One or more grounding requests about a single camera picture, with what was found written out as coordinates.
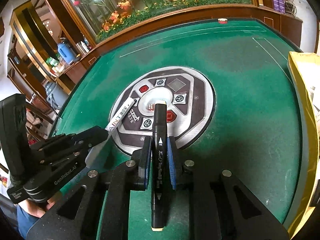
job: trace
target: blue kettle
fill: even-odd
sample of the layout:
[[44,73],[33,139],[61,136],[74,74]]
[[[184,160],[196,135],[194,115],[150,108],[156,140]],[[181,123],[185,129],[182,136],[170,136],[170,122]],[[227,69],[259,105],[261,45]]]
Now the blue kettle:
[[68,47],[66,43],[58,44],[58,52],[68,64],[70,64],[72,61],[76,59],[75,54],[72,52],[72,50]]

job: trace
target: silver screw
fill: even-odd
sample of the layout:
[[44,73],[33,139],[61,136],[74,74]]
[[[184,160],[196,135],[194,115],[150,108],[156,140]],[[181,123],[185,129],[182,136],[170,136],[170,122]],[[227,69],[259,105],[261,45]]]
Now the silver screw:
[[127,165],[128,167],[133,167],[134,165],[136,165],[136,162],[134,160],[128,160],[125,162],[125,165]]
[[222,175],[225,177],[231,177],[232,173],[229,170],[223,170],[222,171]]
[[98,175],[98,172],[97,172],[96,170],[91,170],[91,171],[88,172],[88,176],[89,176],[90,178],[94,178],[94,177],[96,177],[97,175]]
[[184,165],[186,165],[187,167],[192,167],[193,165],[195,165],[195,162],[192,160],[186,160],[184,162]]

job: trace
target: red button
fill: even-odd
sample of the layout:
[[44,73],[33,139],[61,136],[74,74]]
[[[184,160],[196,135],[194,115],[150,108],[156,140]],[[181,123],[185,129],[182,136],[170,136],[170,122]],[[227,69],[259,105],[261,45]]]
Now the red button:
[[174,120],[176,120],[177,115],[175,114],[174,111],[172,110],[168,110],[167,111],[167,122],[173,122]]
[[148,89],[149,89],[149,87],[148,87],[147,85],[144,85],[144,86],[142,86],[142,87],[139,88],[139,91],[140,91],[141,93],[144,93],[144,92],[148,91]]

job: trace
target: blue clothing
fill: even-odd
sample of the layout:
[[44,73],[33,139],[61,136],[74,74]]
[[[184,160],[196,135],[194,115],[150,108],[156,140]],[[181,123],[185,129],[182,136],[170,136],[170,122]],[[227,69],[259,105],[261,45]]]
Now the blue clothing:
[[39,218],[29,215],[19,205],[17,206],[17,220],[20,235],[26,239],[29,229],[38,221]]

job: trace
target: black marker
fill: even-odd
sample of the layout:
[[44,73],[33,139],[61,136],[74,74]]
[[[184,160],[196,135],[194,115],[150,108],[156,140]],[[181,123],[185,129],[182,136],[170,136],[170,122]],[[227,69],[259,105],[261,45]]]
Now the black marker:
[[151,192],[151,228],[162,231],[164,169],[167,166],[167,104],[157,101],[152,129],[152,192]]

